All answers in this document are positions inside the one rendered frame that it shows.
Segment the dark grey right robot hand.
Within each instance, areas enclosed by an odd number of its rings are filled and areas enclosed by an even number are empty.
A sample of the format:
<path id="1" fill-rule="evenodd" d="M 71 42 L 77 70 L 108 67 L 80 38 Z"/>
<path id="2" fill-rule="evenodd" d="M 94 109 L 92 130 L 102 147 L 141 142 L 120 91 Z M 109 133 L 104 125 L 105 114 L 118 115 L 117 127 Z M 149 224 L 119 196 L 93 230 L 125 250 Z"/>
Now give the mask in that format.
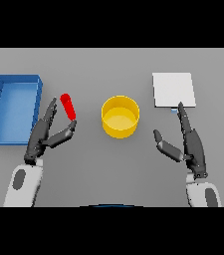
<path id="1" fill-rule="evenodd" d="M 153 131 L 157 149 L 176 162 L 184 161 L 195 178 L 206 178 L 206 161 L 202 141 L 195 128 L 192 128 L 183 103 L 178 104 L 178 118 L 180 120 L 184 151 L 163 139 L 161 133 Z"/>

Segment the red beaker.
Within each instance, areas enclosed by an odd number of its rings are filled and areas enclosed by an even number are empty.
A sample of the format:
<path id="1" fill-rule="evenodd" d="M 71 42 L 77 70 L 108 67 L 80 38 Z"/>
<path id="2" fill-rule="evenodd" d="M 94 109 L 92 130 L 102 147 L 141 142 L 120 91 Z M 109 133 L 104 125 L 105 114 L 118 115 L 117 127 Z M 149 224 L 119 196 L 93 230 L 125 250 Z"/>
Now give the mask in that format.
<path id="1" fill-rule="evenodd" d="M 71 121 L 76 119 L 76 112 L 74 109 L 74 105 L 72 103 L 72 99 L 69 94 L 62 94 L 60 96 L 60 101 L 64 107 L 64 110 Z"/>

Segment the pale square measuring scale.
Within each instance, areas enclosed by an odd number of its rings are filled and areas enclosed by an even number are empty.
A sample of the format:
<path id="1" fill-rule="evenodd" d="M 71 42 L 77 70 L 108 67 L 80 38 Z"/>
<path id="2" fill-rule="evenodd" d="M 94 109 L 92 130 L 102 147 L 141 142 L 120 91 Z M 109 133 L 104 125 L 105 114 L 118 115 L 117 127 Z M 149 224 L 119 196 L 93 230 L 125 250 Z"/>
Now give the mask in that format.
<path id="1" fill-rule="evenodd" d="M 152 86 L 156 108 L 176 109 L 179 103 L 186 108 L 196 107 L 190 73 L 153 73 Z"/>

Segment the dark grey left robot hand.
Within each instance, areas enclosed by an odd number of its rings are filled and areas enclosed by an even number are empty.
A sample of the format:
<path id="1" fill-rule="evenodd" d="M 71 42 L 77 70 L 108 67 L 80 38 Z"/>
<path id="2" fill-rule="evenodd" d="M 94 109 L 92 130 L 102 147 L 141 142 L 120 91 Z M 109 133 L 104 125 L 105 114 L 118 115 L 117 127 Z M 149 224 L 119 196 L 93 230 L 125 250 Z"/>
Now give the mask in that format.
<path id="1" fill-rule="evenodd" d="M 70 119 L 70 123 L 66 128 L 49 136 L 49 130 L 53 124 L 56 113 L 57 99 L 53 98 L 48 105 L 44 116 L 37 121 L 31 132 L 24 155 L 26 164 L 35 165 L 37 159 L 44 154 L 47 147 L 55 148 L 72 138 L 76 129 L 77 120 L 71 121 Z"/>

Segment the blue tray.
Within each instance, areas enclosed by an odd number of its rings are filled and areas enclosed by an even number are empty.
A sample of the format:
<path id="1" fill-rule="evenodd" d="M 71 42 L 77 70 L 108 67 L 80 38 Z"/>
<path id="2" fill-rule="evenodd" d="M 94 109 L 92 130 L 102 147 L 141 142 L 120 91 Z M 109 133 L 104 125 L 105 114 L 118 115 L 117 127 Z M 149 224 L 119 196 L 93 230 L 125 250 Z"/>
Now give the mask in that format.
<path id="1" fill-rule="evenodd" d="M 0 145 L 27 145 L 42 96 L 39 75 L 0 75 Z"/>

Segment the yellow bowl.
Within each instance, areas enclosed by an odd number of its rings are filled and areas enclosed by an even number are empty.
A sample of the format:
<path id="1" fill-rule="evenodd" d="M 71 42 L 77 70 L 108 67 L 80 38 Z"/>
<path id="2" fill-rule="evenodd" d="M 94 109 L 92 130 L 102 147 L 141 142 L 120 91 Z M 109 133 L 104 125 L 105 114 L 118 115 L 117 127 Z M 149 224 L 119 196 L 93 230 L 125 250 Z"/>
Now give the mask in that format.
<path id="1" fill-rule="evenodd" d="M 139 106 L 127 96 L 109 98 L 102 106 L 102 127 L 113 138 L 124 139 L 133 135 L 139 121 Z"/>

